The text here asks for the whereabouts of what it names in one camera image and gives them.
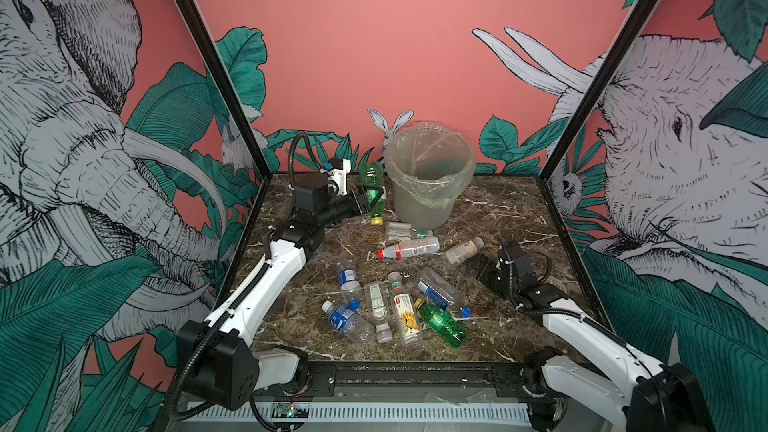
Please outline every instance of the rabbit ear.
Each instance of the rabbit ear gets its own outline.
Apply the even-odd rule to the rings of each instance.
[[[397,130],[408,123],[408,120],[413,119],[413,111],[407,110],[400,114],[397,117],[397,120],[395,120],[395,125],[392,126],[392,131],[397,132]]]
[[[383,130],[384,132],[389,131],[389,123],[381,113],[373,109],[368,109],[368,113],[371,114],[371,120],[373,120],[373,125],[376,126],[377,129]]]

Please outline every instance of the brown marble table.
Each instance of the brown marble table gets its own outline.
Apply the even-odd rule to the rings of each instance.
[[[283,217],[290,203],[287,183],[285,175],[273,177],[232,289],[260,260],[263,254],[261,239],[266,226],[276,224]],[[389,182],[387,191],[391,191]],[[391,194],[384,220],[385,223],[396,220]],[[474,362],[521,361],[528,352],[553,345],[578,360],[579,356],[571,346],[530,318],[515,313],[509,303],[468,276],[463,266],[447,268],[437,255],[379,259],[376,250],[382,247],[383,231],[383,226],[371,226],[370,220],[363,217],[348,219],[341,227],[326,231],[326,240],[320,249],[275,301],[252,349],[267,350],[279,345],[291,345],[306,350],[310,360]],[[588,310],[560,237],[532,178],[475,177],[456,201],[446,225],[437,230],[436,235],[440,239],[441,251],[479,236],[485,242],[483,251],[494,260],[499,236],[513,237],[522,242],[527,250],[549,255],[553,264],[550,282],[565,290],[584,310]],[[425,330],[421,341],[405,346],[397,335],[393,319],[390,319],[390,326],[395,343],[390,345],[375,341],[356,344],[333,331],[320,306],[327,299],[336,303],[340,301],[335,264],[341,257],[355,260],[362,284],[385,281],[388,273],[399,271],[414,301],[422,296],[416,287],[416,277],[424,267],[431,267],[464,293],[472,309],[472,316],[463,321],[468,330],[463,345],[452,349],[432,330]],[[531,259],[536,273],[542,274],[545,259],[539,254],[531,254]]]

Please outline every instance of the elephant tusk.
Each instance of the elephant tusk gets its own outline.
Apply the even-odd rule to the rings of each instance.
[[[568,88],[564,83],[555,79],[546,72],[541,72],[530,63],[525,62],[509,46],[483,29],[474,29],[472,33],[493,50],[493,53],[504,63],[510,72],[515,74],[523,82],[536,87],[553,96],[559,96]]]
[[[592,83],[592,77],[563,62],[560,57],[533,37],[511,27],[505,28],[504,32],[552,77],[581,93],[587,91],[589,84]]]
[[[144,283],[126,299],[125,303],[147,312],[168,312],[197,301],[208,290],[204,284],[186,294],[172,294],[157,290]]]
[[[56,227],[72,252],[86,265],[99,265],[114,260],[114,256],[101,243],[94,232],[82,206],[71,205],[55,208],[48,218]]]
[[[194,162],[158,141],[131,129],[125,129],[123,148],[132,158],[155,160],[163,165],[173,167],[179,172],[187,174],[204,187],[216,202],[216,208],[221,219],[221,234],[224,235],[224,230],[226,230],[226,207],[224,206],[224,201],[221,199],[219,189],[216,188],[210,177],[196,166]]]

